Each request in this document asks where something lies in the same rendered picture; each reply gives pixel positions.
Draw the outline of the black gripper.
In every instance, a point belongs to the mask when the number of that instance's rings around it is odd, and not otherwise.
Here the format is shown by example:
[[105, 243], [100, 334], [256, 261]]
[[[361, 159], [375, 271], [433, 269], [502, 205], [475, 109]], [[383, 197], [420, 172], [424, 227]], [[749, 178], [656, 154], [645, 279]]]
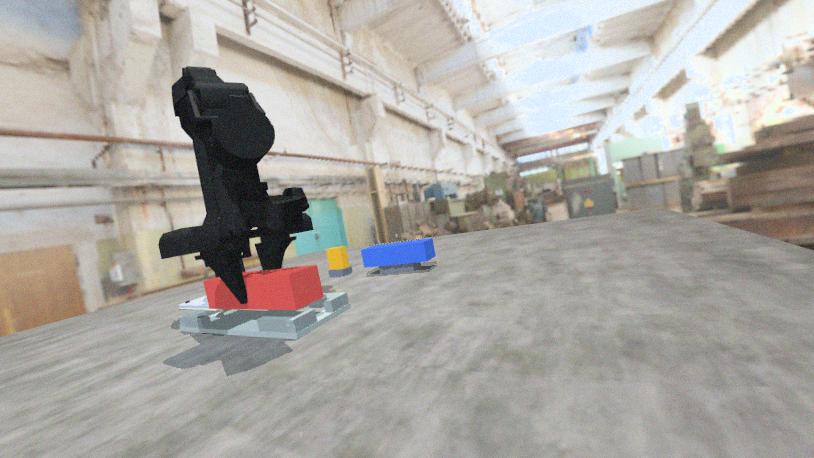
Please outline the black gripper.
[[180, 228], [162, 234], [159, 240], [161, 258], [189, 255], [200, 252], [195, 259], [203, 260], [223, 280], [227, 288], [241, 304], [246, 304], [247, 292], [240, 267], [240, 256], [243, 247], [235, 248], [234, 242], [251, 238], [261, 238], [255, 244], [263, 270], [280, 269], [284, 253], [290, 243], [297, 239], [295, 234], [313, 230], [311, 217], [302, 213], [303, 223], [294, 224], [283, 230], [271, 230], [268, 227], [253, 226], [258, 229], [236, 232], [234, 216], [235, 191], [245, 189], [247, 196], [256, 196], [257, 187], [265, 186], [259, 175], [241, 174], [216, 178], [212, 181], [213, 191], [208, 192], [209, 199], [215, 199], [218, 211], [218, 223]]

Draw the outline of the blue rectangular block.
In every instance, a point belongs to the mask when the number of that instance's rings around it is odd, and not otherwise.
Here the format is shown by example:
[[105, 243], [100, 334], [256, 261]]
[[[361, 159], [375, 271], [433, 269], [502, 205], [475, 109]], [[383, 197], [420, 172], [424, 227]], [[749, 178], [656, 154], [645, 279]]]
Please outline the blue rectangular block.
[[361, 250], [364, 268], [427, 262], [435, 257], [433, 239], [371, 246]]

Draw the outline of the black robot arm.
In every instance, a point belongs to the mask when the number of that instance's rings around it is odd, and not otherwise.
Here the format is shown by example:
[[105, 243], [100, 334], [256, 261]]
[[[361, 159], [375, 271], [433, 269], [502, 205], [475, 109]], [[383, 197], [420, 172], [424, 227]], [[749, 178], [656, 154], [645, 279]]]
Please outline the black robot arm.
[[[208, 196], [212, 181], [231, 175], [258, 176], [257, 163], [273, 146], [275, 131], [244, 83], [224, 82], [206, 67], [187, 66], [182, 73], [172, 85], [174, 115], [193, 140], [207, 213], [203, 225], [214, 225], [219, 219], [215, 199]], [[235, 191], [234, 233], [248, 231], [251, 225], [283, 230], [303, 223], [302, 212], [309, 203], [302, 188], [285, 188], [282, 195], [269, 196], [261, 186], [257, 193], [248, 197], [245, 189]]]

